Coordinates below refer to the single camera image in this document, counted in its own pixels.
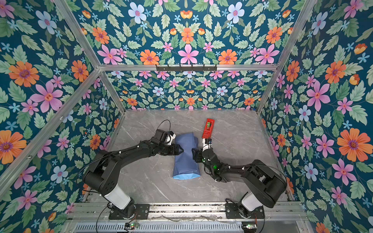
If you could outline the light blue wrapping paper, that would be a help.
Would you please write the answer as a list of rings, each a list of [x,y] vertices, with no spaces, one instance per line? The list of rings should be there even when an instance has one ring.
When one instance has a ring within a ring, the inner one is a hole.
[[[179,135],[175,139],[184,151],[175,156],[173,179],[176,180],[191,180],[199,178],[200,170],[198,164],[193,159],[193,149],[198,148],[198,138],[193,133]]]

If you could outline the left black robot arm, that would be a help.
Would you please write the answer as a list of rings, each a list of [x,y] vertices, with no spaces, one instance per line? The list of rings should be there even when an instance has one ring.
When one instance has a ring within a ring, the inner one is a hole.
[[[123,211],[132,205],[132,199],[118,186],[121,169],[155,155],[182,154],[184,150],[174,143],[175,138],[176,134],[172,131],[156,130],[151,139],[143,140],[135,146],[117,151],[103,150],[89,164],[83,182],[101,194],[114,208]]]

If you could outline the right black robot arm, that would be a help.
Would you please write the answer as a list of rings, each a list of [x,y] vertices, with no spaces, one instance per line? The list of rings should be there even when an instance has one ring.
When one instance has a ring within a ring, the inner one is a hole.
[[[247,165],[233,166],[221,162],[212,148],[193,149],[192,154],[194,161],[202,163],[207,174],[215,181],[247,185],[250,192],[236,204],[244,217],[261,206],[273,208],[287,188],[286,179],[258,159]]]

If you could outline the red tape dispenser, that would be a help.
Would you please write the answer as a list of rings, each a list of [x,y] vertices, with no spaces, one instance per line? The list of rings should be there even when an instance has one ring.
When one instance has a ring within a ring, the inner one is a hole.
[[[212,136],[212,132],[214,129],[215,120],[208,118],[204,127],[203,139],[209,139]]]

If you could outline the white ventilation grille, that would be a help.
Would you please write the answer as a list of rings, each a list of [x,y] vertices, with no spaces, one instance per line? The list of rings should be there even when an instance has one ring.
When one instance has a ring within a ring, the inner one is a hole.
[[[243,233],[240,224],[220,222],[78,223],[74,233]]]

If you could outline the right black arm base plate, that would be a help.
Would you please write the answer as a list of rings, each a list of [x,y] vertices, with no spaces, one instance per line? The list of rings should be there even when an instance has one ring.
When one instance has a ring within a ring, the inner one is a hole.
[[[225,215],[227,219],[264,219],[264,208],[262,206],[253,211],[244,208],[243,205],[227,201],[225,203]]]

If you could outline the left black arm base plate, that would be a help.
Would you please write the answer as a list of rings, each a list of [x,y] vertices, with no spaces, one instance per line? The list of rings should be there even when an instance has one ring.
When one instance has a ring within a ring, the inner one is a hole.
[[[129,204],[123,210],[114,205],[110,205],[109,209],[109,220],[146,220],[150,213],[149,204]]]

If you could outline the black hook rail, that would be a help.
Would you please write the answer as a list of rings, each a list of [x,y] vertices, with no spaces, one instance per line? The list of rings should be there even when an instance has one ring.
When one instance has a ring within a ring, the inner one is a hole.
[[[174,71],[174,72],[184,72],[184,71],[217,71],[217,65],[156,65],[156,71]]]

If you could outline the aluminium front mounting rail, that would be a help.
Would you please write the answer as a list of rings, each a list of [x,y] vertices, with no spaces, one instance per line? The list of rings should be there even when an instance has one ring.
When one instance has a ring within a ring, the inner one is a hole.
[[[135,205],[135,213],[127,218],[120,217],[107,208],[106,203],[76,204],[67,214],[67,220],[148,220],[148,221],[300,221],[308,220],[300,202],[278,202],[273,208],[259,207],[248,217],[242,217],[233,204],[226,202],[181,202],[181,203],[141,203]]]

